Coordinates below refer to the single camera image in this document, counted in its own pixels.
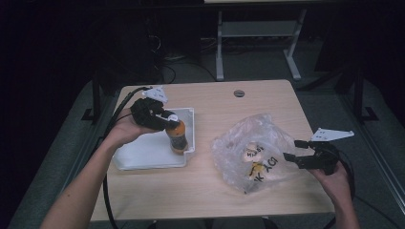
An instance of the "forearm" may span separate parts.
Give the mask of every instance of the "forearm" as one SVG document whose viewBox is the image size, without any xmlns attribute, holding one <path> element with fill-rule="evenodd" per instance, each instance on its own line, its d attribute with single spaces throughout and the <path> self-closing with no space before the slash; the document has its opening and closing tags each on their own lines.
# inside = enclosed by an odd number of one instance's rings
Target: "forearm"
<svg viewBox="0 0 405 229">
<path fill-rule="evenodd" d="M 45 217 L 42 228 L 86 228 L 94 211 L 101 183 L 117 146 L 106 139 L 63 191 Z"/>
<path fill-rule="evenodd" d="M 357 215 L 351 201 L 335 204 L 336 227 L 338 229 L 360 228 Z"/>
</svg>

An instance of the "white tray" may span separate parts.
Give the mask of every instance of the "white tray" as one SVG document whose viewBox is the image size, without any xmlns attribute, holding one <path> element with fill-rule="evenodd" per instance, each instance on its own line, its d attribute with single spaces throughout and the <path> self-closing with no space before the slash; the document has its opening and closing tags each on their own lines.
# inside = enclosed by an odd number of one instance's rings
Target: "white tray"
<svg viewBox="0 0 405 229">
<path fill-rule="evenodd" d="M 178 155 L 170 149 L 170 139 L 165 131 L 141 135 L 137 140 L 117 149 L 113 162 L 119 170 L 184 167 L 188 154 L 194 153 L 194 109 L 167 109 L 174 112 L 185 124 L 188 149 Z"/>
</svg>

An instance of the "person's left hand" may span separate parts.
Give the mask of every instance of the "person's left hand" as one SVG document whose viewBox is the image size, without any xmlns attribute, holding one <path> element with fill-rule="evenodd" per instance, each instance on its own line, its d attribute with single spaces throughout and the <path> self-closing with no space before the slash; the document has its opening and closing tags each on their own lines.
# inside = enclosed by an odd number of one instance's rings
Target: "person's left hand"
<svg viewBox="0 0 405 229">
<path fill-rule="evenodd" d="M 130 109 L 123 109 L 117 118 L 116 125 L 106 139 L 112 140 L 118 147 L 132 142 L 140 135 L 154 133 L 156 130 L 139 126 L 132 117 Z"/>
</svg>

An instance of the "hand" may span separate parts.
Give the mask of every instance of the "hand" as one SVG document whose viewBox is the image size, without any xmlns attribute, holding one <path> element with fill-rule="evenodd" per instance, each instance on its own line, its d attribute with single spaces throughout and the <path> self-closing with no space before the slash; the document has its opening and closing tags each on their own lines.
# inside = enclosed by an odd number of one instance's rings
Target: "hand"
<svg viewBox="0 0 405 229">
<path fill-rule="evenodd" d="M 143 126 L 139 126 L 132 117 L 130 109 L 123 109 L 117 117 L 116 125 L 108 134 L 108 140 L 112 140 L 117 147 L 132 142 L 140 135 L 154 133 L 156 130 L 152 130 Z"/>
<path fill-rule="evenodd" d="M 348 173 L 340 161 L 337 162 L 332 175 L 326 176 L 323 170 L 309 170 L 309 172 L 319 180 L 335 206 L 352 201 Z"/>
</svg>

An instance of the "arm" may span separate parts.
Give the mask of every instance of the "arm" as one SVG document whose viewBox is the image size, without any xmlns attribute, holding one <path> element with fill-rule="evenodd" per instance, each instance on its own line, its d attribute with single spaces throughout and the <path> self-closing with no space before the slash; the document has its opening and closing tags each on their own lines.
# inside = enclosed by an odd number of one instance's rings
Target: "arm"
<svg viewBox="0 0 405 229">
<path fill-rule="evenodd" d="M 95 151 L 79 175 L 51 207 L 41 228 L 87 228 L 96 205 L 101 183 L 116 150 L 140 135 L 154 132 L 137 125 L 128 109 Z"/>
<path fill-rule="evenodd" d="M 336 171 L 329 176 L 326 176 L 322 170 L 309 170 L 309 172 L 319 180 L 334 205 L 336 227 L 339 229 L 360 228 L 352 204 L 348 174 L 343 164 L 339 161 L 336 164 Z"/>
</svg>

